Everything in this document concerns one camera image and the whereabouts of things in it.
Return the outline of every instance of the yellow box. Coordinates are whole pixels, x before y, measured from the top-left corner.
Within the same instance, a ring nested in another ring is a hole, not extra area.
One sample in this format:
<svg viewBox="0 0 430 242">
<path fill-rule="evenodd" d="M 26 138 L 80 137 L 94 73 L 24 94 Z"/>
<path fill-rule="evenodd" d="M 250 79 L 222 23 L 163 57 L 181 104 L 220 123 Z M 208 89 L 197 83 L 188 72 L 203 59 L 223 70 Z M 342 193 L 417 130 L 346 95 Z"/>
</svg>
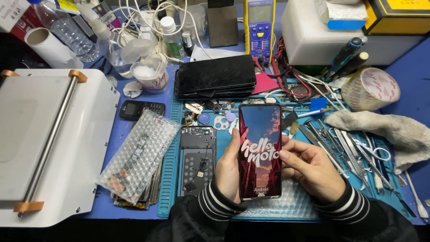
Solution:
<svg viewBox="0 0 430 242">
<path fill-rule="evenodd" d="M 429 0 L 363 0 L 367 15 L 364 34 L 423 35 L 430 31 Z"/>
</svg>

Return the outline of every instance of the multimeter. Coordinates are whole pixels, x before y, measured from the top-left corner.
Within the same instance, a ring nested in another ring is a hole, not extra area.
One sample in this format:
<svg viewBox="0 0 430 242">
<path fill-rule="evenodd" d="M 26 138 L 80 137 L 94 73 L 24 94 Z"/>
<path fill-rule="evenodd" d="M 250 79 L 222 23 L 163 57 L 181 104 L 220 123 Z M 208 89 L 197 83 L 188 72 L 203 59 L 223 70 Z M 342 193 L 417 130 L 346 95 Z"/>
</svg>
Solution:
<svg viewBox="0 0 430 242">
<path fill-rule="evenodd" d="M 244 0 L 243 26 L 245 29 L 246 54 L 264 58 L 264 64 L 272 59 L 275 0 Z"/>
<path fill-rule="evenodd" d="M 166 105 L 157 102 L 125 100 L 120 109 L 120 117 L 128 120 L 138 120 L 142 115 L 143 109 L 149 109 L 161 116 L 164 116 Z"/>
</svg>

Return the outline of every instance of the paper towel roll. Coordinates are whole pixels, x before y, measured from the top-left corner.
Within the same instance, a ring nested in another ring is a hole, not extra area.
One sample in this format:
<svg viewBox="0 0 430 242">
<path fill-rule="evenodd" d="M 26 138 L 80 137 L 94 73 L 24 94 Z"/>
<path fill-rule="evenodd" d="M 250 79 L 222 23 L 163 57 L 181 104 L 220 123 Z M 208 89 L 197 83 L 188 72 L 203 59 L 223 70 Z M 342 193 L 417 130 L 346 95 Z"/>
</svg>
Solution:
<svg viewBox="0 0 430 242">
<path fill-rule="evenodd" d="M 24 41 L 54 69 L 83 68 L 75 53 L 46 28 L 30 30 L 25 34 Z"/>
<path fill-rule="evenodd" d="M 365 68 L 342 86 L 342 98 L 355 111 L 375 111 L 400 98 L 396 80 L 378 68 Z"/>
</svg>

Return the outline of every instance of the bubble wrap bag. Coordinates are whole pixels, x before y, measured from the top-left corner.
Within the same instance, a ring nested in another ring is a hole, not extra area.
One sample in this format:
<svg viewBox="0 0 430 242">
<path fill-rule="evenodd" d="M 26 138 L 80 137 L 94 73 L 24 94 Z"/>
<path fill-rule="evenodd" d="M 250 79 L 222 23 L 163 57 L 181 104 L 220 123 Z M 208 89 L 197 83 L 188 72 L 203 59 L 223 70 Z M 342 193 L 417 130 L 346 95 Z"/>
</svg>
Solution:
<svg viewBox="0 0 430 242">
<path fill-rule="evenodd" d="M 178 123 L 143 110 L 95 183 L 136 205 L 179 128 Z"/>
<path fill-rule="evenodd" d="M 317 218 L 310 194 L 292 179 L 282 181 L 282 196 L 243 202 L 248 209 L 237 217 Z"/>
</svg>

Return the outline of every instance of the gray towel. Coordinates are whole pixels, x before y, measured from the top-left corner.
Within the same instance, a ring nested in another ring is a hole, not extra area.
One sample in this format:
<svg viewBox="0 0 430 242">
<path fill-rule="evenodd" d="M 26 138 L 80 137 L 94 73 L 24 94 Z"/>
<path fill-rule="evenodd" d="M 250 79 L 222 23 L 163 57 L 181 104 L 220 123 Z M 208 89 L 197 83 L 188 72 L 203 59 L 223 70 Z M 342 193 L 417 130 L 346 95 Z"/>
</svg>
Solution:
<svg viewBox="0 0 430 242">
<path fill-rule="evenodd" d="M 414 163 L 430 158 L 430 129 L 415 119 L 369 111 L 334 112 L 325 122 L 338 129 L 360 130 L 385 137 L 394 146 L 394 173 L 399 175 Z"/>
</svg>

